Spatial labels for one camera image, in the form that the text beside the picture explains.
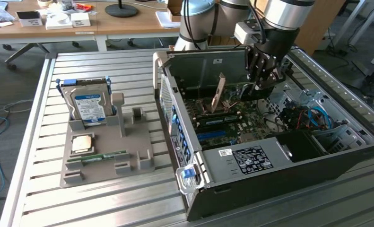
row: metal rail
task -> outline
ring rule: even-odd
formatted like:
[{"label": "metal rail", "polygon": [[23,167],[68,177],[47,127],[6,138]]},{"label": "metal rail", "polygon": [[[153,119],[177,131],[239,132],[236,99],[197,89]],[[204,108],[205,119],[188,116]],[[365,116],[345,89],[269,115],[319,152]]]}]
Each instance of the metal rail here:
[{"label": "metal rail", "polygon": [[[154,51],[65,53],[45,61],[0,226],[374,226],[374,158],[333,181],[185,221],[153,101]],[[348,90],[339,89],[340,84],[301,52],[295,54],[320,77],[328,76],[325,83],[335,86],[353,108],[361,105],[359,111],[374,123],[367,105]],[[124,93],[124,112],[133,106],[146,112],[156,171],[59,189],[68,109],[54,80],[102,75],[110,77],[113,92]],[[303,79],[300,72],[295,76]]]}]

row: black lamp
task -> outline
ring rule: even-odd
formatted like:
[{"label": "black lamp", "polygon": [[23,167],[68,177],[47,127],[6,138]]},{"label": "black lamp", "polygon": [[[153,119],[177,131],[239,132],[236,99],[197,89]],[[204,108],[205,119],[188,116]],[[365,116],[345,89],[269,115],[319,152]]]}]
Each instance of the black lamp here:
[{"label": "black lamp", "polygon": [[112,17],[132,17],[137,14],[137,9],[133,6],[122,5],[121,0],[117,0],[117,4],[105,7],[105,13]]}]

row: paper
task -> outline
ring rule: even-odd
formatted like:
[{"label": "paper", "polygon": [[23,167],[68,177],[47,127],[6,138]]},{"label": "paper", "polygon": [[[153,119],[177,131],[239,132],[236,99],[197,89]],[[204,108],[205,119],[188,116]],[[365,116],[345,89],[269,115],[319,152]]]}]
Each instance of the paper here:
[{"label": "paper", "polygon": [[180,22],[172,22],[166,12],[156,12],[156,17],[162,28],[180,27]]},{"label": "paper", "polygon": [[7,25],[11,25],[11,22],[10,22],[10,21],[9,21],[9,22],[1,22],[1,23],[0,23],[0,27],[7,26]]}]

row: white box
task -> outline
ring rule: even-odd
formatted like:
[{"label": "white box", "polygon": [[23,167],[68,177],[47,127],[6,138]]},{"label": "white box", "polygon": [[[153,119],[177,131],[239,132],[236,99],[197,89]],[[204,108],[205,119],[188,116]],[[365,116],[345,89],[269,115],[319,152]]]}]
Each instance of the white box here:
[{"label": "white box", "polygon": [[27,12],[15,12],[15,13],[22,27],[42,25],[38,12],[27,11]]},{"label": "white box", "polygon": [[325,31],[324,35],[323,35],[323,38],[319,42],[319,45],[317,45],[317,48],[315,49],[316,51],[323,51],[327,49],[327,46],[331,44],[331,40],[333,39],[335,37],[335,33],[332,33],[329,31],[329,34],[328,34],[328,31]]},{"label": "white box", "polygon": [[90,20],[88,18],[88,13],[72,13],[70,21],[73,27],[90,26]]},{"label": "white box", "polygon": [[46,16],[46,23],[45,23],[46,30],[72,28],[72,27],[73,27],[72,22],[65,14],[59,13],[55,15]]}]

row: black device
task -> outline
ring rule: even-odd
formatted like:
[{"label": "black device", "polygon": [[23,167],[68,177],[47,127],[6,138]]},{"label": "black device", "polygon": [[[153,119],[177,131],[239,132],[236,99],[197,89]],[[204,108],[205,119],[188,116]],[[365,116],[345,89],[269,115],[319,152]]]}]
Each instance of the black device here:
[{"label": "black device", "polygon": [[121,0],[117,0],[117,4],[105,7],[105,13],[112,17],[132,17],[137,12],[138,10],[133,6],[122,4]]},{"label": "black device", "polygon": [[331,180],[374,155],[374,126],[297,57],[303,83],[285,77],[252,101],[243,49],[162,55],[154,96],[188,221]]}]

